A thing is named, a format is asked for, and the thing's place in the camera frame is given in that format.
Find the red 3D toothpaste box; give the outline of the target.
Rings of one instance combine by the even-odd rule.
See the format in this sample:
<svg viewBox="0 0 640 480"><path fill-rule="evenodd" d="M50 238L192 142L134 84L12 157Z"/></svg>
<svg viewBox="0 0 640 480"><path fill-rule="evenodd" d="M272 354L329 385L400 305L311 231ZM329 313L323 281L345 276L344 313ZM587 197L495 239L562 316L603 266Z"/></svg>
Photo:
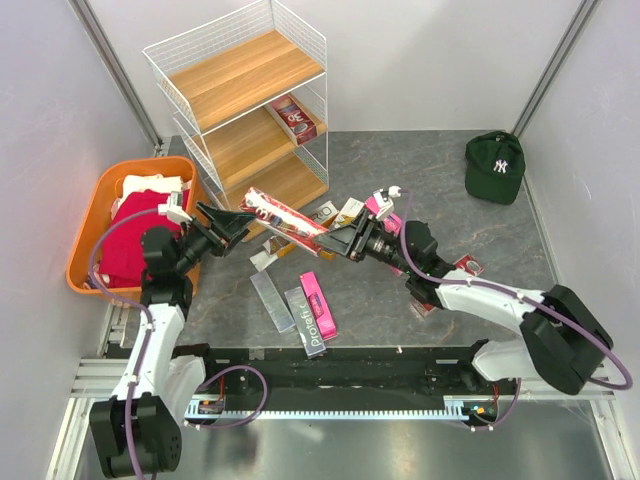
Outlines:
<svg viewBox="0 0 640 480"><path fill-rule="evenodd" d="M240 209L254 214L260 225L310 254L318 256L322 250L322 247L315 243L315 237L327 232L324 226L261 190L250 187L242 199Z"/></svg>

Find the pink toothpaste box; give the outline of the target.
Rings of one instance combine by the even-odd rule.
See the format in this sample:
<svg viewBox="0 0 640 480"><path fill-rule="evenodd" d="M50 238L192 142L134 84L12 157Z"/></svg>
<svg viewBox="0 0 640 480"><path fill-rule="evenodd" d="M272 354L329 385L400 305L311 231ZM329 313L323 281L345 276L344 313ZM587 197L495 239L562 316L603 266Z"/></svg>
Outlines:
<svg viewBox="0 0 640 480"><path fill-rule="evenodd" d="M370 196L365 201L364 205L375 217L378 217L381 209L373 196ZM385 218L382 219L382 223L387 233L392 234L394 237L399 236L402 227L402 220L398 215L396 215L395 213L389 213Z"/></svg>
<svg viewBox="0 0 640 480"><path fill-rule="evenodd" d="M322 339L335 338L338 335L337 327L316 275L313 272L303 273L300 283Z"/></svg>

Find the red 3D toothpaste box floor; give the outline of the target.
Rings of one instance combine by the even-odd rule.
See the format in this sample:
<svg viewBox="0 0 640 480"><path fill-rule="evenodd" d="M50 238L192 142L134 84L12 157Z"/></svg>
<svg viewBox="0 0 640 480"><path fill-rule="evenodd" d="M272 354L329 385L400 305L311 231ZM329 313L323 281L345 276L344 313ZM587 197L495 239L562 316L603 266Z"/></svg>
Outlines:
<svg viewBox="0 0 640 480"><path fill-rule="evenodd" d="M474 277L480 276L484 271L482 264L471 254L466 254L459 258L455 262L455 266L457 269L463 270ZM438 310L438 307L435 305L420 303L416 299L412 299L410 305L411 308L421 317L427 317L433 311Z"/></svg>

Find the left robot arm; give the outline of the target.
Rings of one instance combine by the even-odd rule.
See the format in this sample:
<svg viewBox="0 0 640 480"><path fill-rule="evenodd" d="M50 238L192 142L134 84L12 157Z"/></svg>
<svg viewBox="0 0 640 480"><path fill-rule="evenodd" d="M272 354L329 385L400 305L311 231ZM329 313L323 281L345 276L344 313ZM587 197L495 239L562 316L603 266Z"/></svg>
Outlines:
<svg viewBox="0 0 640 480"><path fill-rule="evenodd" d="M163 215L181 226L176 234L154 226L140 237L145 267L141 297L130 304L140 324L124 373L110 397L93 404L89 424L104 476L155 478L176 470L182 453L181 425L195 392L208 393L219 369L195 354L174 349L191 306L188 274L203 256L228 255L249 233L252 213L198 203L201 223L173 202L134 213L112 224L108 234L141 216Z"/></svg>

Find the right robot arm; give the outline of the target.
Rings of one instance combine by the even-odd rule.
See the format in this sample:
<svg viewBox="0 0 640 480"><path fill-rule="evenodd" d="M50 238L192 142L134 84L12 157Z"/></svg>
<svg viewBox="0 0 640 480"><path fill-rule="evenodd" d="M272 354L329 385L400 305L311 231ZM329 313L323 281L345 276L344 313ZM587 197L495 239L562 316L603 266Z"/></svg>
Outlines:
<svg viewBox="0 0 640 480"><path fill-rule="evenodd" d="M342 227L317 235L314 243L352 261L374 258L407 274L414 299L443 310L482 318L517 335L517 340L480 340L469 362L458 368L467 392L483 392L493 381L539 377L552 388L576 395L591 381L613 341L571 289L516 289L475 277L437 253L427 224L405 223L399 234L360 213Z"/></svg>

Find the red 3D box on shelf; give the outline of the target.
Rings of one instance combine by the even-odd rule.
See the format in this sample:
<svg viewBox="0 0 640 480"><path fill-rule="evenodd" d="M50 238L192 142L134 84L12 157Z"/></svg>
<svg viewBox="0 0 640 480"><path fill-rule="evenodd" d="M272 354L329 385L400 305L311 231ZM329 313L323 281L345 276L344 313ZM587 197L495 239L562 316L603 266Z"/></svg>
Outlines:
<svg viewBox="0 0 640 480"><path fill-rule="evenodd" d="M295 146L318 136L318 125L291 95L282 95L265 105L265 109Z"/></svg>

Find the orange silver R&O toothpaste box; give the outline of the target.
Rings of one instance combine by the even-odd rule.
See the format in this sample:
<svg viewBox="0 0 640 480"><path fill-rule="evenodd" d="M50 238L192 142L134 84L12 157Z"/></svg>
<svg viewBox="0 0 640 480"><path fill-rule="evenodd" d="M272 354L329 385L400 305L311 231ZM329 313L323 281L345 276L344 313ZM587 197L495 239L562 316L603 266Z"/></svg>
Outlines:
<svg viewBox="0 0 640 480"><path fill-rule="evenodd" d="M362 201L350 197L346 201L346 203L343 205L343 207L339 210L337 217L328 227L327 231L322 234L327 234L331 230L334 230L340 226L351 223L359 215L359 213L363 208L364 208L364 203ZM321 247L320 247L319 255L326 260L332 260L336 256L339 256L334 253L323 250Z"/></svg>

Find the torn silver R&O toothpaste box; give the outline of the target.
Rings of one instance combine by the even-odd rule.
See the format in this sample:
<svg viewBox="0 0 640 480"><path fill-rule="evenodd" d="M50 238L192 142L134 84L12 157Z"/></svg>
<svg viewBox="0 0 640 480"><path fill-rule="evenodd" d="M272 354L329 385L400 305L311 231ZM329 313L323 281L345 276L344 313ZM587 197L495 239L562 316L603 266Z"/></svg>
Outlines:
<svg viewBox="0 0 640 480"><path fill-rule="evenodd" d="M308 214L315 223L328 228L338 215L332 201L326 201ZM290 253L296 245L280 236L272 236L262 244L264 250L251 256L250 261L258 272L265 270Z"/></svg>

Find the silver grey toothpaste box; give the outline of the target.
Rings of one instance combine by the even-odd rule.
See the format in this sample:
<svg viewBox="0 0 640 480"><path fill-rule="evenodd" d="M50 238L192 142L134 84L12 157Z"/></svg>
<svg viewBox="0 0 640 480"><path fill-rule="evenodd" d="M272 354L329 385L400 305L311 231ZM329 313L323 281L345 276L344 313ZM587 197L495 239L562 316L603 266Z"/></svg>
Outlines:
<svg viewBox="0 0 640 480"><path fill-rule="evenodd" d="M294 328L293 317L266 270L250 277L258 296L279 333Z"/></svg>

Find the silver Protefix toothpaste box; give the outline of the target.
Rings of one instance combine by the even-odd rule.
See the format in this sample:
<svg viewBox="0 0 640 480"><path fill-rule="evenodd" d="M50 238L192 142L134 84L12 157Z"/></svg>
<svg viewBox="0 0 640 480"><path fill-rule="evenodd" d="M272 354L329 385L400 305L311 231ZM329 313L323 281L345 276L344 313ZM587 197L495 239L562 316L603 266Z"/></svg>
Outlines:
<svg viewBox="0 0 640 480"><path fill-rule="evenodd" d="M326 346L303 289L296 287L285 291L284 296L307 357L313 359L322 355Z"/></svg>

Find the white folded cloth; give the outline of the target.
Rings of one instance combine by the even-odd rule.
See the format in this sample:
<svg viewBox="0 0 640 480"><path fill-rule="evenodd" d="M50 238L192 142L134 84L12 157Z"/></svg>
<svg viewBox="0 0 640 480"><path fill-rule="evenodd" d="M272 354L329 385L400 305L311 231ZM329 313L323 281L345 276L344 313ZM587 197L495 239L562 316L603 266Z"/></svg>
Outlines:
<svg viewBox="0 0 640 480"><path fill-rule="evenodd" d="M160 194L185 192L191 188L192 181L184 181L180 176L165 177L162 174L149 176L127 175L119 185L122 192L116 196L116 200L112 204L111 218L115 217L121 205L132 193L140 193L147 190Z"/></svg>

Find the orange plastic tub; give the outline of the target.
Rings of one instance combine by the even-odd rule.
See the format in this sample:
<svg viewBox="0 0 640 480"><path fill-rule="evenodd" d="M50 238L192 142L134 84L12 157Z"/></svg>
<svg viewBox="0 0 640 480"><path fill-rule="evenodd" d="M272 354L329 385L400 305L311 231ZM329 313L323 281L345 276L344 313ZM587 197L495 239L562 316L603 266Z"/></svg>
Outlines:
<svg viewBox="0 0 640 480"><path fill-rule="evenodd" d="M197 211L196 203L209 203L210 199L192 160L182 156L143 158L127 160L108 168L95 185L66 268L67 284L74 292L111 301L110 297L99 290L83 287L88 279L90 254L111 223L111 207L116 198L122 195L124 178L127 175L153 174L180 176L184 181L192 181L184 210L195 215L201 222L205 220L204 215Z"/></svg>

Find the red folded cloth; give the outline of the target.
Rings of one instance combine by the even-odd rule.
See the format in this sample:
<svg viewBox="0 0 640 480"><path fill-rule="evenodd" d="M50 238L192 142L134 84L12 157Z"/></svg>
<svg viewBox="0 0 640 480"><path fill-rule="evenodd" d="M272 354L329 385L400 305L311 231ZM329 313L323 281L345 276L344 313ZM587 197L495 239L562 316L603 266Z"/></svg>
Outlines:
<svg viewBox="0 0 640 480"><path fill-rule="evenodd" d="M109 234L102 243L98 272L109 288L140 286L141 273L146 267L140 239L147 230L161 226L171 231L175 237L178 236L180 226L157 213L158 206L165 204L168 197L168 193L152 190L134 192L127 196L117 210L112 223L148 209L153 209L154 214L130 220Z"/></svg>

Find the dark green NY cap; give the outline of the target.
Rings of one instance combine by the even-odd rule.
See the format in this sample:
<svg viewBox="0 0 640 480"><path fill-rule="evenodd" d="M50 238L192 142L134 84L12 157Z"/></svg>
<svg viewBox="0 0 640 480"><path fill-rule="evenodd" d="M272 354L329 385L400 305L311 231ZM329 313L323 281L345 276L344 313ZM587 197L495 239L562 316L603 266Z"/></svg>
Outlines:
<svg viewBox="0 0 640 480"><path fill-rule="evenodd" d="M477 199L501 205L516 200L526 171L519 139L494 131L471 139L465 147L465 189Z"/></svg>

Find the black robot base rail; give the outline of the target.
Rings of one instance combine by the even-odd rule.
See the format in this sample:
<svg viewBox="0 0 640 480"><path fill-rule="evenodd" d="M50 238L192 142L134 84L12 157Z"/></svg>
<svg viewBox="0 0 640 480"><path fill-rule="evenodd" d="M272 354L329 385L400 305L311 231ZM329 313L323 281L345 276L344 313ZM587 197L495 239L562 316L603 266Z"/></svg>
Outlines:
<svg viewBox="0 0 640 480"><path fill-rule="evenodd" d="M172 357L194 355L213 375L226 366L249 365L270 388L374 387L411 389L429 395L513 394L513 379L486 380L471 365L471 347L331 347L310 358L301 347L213 348L177 346Z"/></svg>

